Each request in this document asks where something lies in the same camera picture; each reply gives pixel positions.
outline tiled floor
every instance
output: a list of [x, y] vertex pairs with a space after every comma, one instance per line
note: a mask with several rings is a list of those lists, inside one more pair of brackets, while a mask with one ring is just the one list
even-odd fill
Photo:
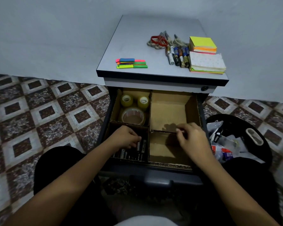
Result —
[[[44, 152], [61, 145], [94, 148], [109, 101], [100, 85], [0, 75], [0, 225], [33, 196], [34, 167]], [[209, 97], [204, 109], [206, 117], [242, 118], [265, 136], [283, 215], [283, 104]], [[127, 184], [119, 187], [129, 190]]]

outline black pants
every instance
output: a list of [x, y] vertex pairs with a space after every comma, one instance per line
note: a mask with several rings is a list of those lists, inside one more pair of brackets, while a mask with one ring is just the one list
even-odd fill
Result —
[[[34, 177], [34, 194], [72, 167], [85, 154], [70, 147], [56, 147], [44, 153], [37, 162]], [[279, 198], [272, 174], [260, 163], [245, 158], [235, 158], [223, 164], [224, 169], [261, 205], [279, 224], [282, 218], [279, 211]], [[203, 197], [199, 206], [199, 219], [195, 225], [222, 222], [234, 224], [212, 183], [201, 175], [204, 183]], [[61, 225], [115, 225], [112, 215], [103, 199], [99, 187], [94, 183], [87, 187], [82, 196], [68, 212]]]

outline person's left hand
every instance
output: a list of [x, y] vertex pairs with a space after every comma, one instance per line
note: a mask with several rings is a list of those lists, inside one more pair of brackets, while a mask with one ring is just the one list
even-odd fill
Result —
[[118, 128], [106, 141], [115, 147], [117, 152], [121, 148], [136, 147], [136, 143], [142, 138], [139, 137], [131, 128], [123, 125]]

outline desk top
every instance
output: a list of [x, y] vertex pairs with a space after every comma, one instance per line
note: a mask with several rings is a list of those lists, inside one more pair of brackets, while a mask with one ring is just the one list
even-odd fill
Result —
[[[158, 82], [226, 85], [226, 74], [191, 73], [188, 68], [169, 65], [164, 49], [158, 50], [147, 45], [151, 36], [159, 35], [165, 30], [172, 39], [176, 34], [186, 43], [190, 36], [207, 37], [197, 19], [123, 15], [98, 65], [97, 75]], [[118, 58], [144, 59], [148, 68], [117, 69], [115, 60]]]

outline open drawer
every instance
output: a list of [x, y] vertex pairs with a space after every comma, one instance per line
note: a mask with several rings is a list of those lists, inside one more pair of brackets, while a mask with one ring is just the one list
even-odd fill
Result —
[[[124, 123], [123, 94], [134, 98], [148, 97], [149, 107], [143, 110], [144, 121]], [[194, 93], [118, 89], [110, 93], [111, 102], [97, 144], [101, 144], [121, 125], [128, 125], [142, 137], [139, 149], [120, 150], [102, 168], [108, 176], [134, 176], [152, 185], [170, 186], [173, 183], [201, 185], [196, 167], [180, 148], [176, 125], [195, 122], [207, 133], [202, 102]]]

